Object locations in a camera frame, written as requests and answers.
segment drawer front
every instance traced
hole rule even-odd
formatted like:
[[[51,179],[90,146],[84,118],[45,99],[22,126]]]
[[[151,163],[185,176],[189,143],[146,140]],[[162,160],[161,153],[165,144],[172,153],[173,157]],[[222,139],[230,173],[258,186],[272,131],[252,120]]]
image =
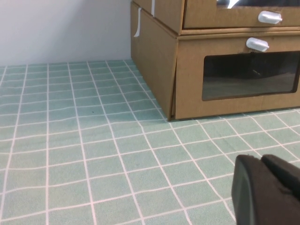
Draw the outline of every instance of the drawer front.
[[[300,0],[186,0],[184,29],[300,26]]]
[[[300,106],[300,35],[182,40],[176,118]]]

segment cardboard drawer unit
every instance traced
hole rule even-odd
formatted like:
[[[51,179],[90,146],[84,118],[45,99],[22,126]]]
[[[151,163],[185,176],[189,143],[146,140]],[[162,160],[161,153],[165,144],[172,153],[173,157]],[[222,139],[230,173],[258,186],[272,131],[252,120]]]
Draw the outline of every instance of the cardboard drawer unit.
[[[169,120],[300,106],[300,31],[240,31],[178,36],[131,4],[132,59]]]
[[[300,0],[133,0],[178,34],[190,29],[300,26]]]

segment green grid mat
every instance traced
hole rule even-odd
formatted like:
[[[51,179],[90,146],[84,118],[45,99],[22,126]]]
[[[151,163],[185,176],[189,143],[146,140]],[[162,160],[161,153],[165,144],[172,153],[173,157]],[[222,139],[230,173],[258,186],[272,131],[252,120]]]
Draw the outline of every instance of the green grid mat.
[[[168,123],[131,60],[0,67],[2,225],[233,225],[238,154],[300,166],[300,112]]]

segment cardboard box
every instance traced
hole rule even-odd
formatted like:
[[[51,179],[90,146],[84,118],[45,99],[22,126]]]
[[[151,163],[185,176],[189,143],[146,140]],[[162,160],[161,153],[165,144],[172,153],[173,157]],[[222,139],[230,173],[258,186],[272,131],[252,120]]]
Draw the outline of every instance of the cardboard box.
[[[144,10],[153,14],[178,34],[184,34],[190,29],[199,28],[234,28],[234,27],[292,27],[300,26],[300,2],[298,0],[133,0]],[[229,2],[236,2],[233,8],[228,8]],[[278,13],[281,17],[277,24],[260,22],[261,12]],[[264,19],[272,15],[262,13]]]
[[[240,30],[178,36],[131,4],[131,56],[169,120],[300,106],[300,31]]]

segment black object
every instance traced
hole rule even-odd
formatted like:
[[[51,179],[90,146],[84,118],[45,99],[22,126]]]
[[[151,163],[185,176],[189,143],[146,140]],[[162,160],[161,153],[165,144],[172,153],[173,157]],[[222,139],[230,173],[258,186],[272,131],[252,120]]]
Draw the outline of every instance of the black object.
[[[300,169],[274,155],[239,155],[232,202],[237,225],[299,225]]]

